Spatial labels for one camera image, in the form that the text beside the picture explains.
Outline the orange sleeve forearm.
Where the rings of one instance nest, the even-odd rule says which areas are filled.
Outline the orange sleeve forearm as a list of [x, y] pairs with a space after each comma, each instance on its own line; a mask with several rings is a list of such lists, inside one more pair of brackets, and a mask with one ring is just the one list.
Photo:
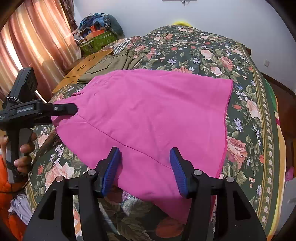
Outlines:
[[25, 183], [26, 180], [15, 184], [10, 184], [8, 182], [6, 165], [1, 156], [1, 221], [4, 223], [4, 228], [7, 228], [17, 240], [23, 239], [27, 226], [15, 213], [10, 213], [9, 209], [12, 199], [15, 197], [16, 193], [24, 187]]

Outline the left hand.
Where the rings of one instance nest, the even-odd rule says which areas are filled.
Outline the left hand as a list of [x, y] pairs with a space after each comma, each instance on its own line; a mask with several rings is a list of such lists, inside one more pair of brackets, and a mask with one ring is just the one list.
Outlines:
[[[15, 167], [22, 175], [27, 175], [32, 169], [32, 158], [30, 157], [30, 153], [35, 149], [35, 144], [33, 141], [37, 139], [35, 133], [31, 135], [31, 141], [27, 144], [24, 144], [20, 147], [20, 152], [23, 154], [22, 157], [16, 159], [14, 161]], [[9, 139], [8, 136], [1, 136], [1, 156], [3, 160], [3, 164], [6, 166], [6, 145], [8, 144]]]

